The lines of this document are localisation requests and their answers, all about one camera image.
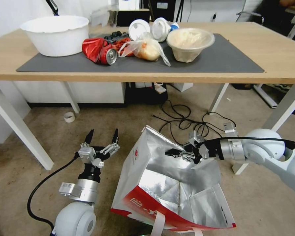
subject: silver foil lining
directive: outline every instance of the silver foil lining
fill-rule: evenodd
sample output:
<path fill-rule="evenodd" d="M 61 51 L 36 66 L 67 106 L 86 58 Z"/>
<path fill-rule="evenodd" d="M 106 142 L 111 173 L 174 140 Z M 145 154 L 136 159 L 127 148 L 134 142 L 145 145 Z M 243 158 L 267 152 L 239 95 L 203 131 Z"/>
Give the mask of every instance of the silver foil lining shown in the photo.
<path fill-rule="evenodd" d="M 182 158 L 165 155 L 171 148 L 183 148 L 150 127 L 146 127 L 149 161 L 139 187 L 161 205 L 193 223 L 225 228 L 226 221 L 218 202 L 221 173 L 214 159 L 195 165 Z"/>

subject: gray desk mat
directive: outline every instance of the gray desk mat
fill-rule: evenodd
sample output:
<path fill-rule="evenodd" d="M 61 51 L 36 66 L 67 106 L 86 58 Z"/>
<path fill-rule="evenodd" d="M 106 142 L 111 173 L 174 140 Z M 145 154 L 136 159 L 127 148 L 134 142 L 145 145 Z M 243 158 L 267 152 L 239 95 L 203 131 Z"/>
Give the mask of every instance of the gray desk mat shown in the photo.
<path fill-rule="evenodd" d="M 166 42 L 161 44 L 171 67 L 159 58 L 156 62 L 137 57 L 118 58 L 115 64 L 98 65 L 87 59 L 81 52 L 66 57 L 47 57 L 38 53 L 18 68 L 20 72 L 160 72 L 160 73 L 258 73 L 264 70 L 232 45 L 220 34 L 215 34 L 215 43 L 190 63 L 175 60 L 172 49 Z"/>

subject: wooden table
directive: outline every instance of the wooden table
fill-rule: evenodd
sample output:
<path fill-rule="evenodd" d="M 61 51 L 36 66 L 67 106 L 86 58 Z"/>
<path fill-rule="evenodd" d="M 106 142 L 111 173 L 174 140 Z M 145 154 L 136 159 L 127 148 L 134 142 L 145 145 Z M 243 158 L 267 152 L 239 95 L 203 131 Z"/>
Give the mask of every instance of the wooden table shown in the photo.
<path fill-rule="evenodd" d="M 261 66 L 264 73 L 42 73 L 16 72 L 16 69 L 37 54 L 26 34 L 17 30 L 0 37 L 0 80 L 60 81 L 76 113 L 79 107 L 68 82 L 178 82 L 220 83 L 210 111 L 216 109 L 229 83 L 295 84 L 295 42 L 256 23 L 180 23 L 182 28 L 202 28 L 219 33 Z M 115 31 L 102 28 L 101 33 Z M 277 129 L 295 108 L 295 85 L 285 96 L 265 128 Z M 0 114 L 46 169 L 53 162 L 0 90 Z"/>

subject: beige carpet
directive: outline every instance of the beige carpet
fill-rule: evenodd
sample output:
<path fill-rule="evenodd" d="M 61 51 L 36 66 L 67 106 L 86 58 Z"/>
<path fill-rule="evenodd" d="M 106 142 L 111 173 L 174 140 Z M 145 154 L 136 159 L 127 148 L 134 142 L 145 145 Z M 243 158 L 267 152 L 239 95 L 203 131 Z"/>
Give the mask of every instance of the beige carpet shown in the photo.
<path fill-rule="evenodd" d="M 176 104 L 190 106 L 191 118 L 200 119 L 206 112 L 218 85 L 199 84 L 180 93 L 169 87 L 169 98 Z M 97 222 L 93 235 L 136 236 L 151 232 L 151 226 L 111 213 L 110 207 L 119 180 L 122 164 L 148 124 L 159 129 L 162 121 L 152 115 L 167 118 L 159 106 L 131 105 L 127 108 L 84 108 L 73 123 L 65 123 L 63 114 L 70 108 L 35 108 L 25 122 L 54 161 L 52 171 L 66 164 L 79 143 L 91 128 L 95 129 L 93 145 L 105 146 L 111 142 L 115 128 L 119 128 L 120 150 L 105 162 L 95 208 Z M 237 123 L 238 131 L 245 135 L 259 128 L 272 110 L 253 91 L 227 89 L 217 110 Z M 207 121 L 222 127 L 224 119 L 206 117 Z M 187 141 L 188 131 L 173 127 L 180 142 Z M 163 134 L 170 137 L 169 128 Z M 295 140 L 295 116 L 291 116 L 279 130 L 286 139 Z M 213 132 L 208 138 L 216 137 Z M 237 228 L 204 232 L 209 235 L 278 236 L 295 235 L 295 192 L 262 166 L 250 164 L 240 176 L 231 170 L 231 162 L 219 161 L 222 189 L 235 218 Z M 12 134 L 0 145 L 0 236 L 49 235 L 49 226 L 35 221 L 26 211 L 32 189 L 52 171 L 46 171 Z M 76 160 L 71 166 L 46 182 L 32 201 L 33 211 L 55 221 L 58 212 L 71 201 L 58 193 L 62 182 L 74 183 L 83 171 L 83 164 Z M 164 231 L 164 235 L 177 235 Z"/>

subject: crushed soda can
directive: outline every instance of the crushed soda can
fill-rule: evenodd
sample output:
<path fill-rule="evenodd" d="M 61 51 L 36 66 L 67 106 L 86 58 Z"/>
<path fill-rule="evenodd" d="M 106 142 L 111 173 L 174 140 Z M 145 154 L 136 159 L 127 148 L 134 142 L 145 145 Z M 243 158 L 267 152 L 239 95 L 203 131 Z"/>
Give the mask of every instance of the crushed soda can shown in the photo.
<path fill-rule="evenodd" d="M 84 40 L 82 51 L 88 59 L 97 64 L 112 65 L 118 57 L 115 47 L 103 38 Z"/>

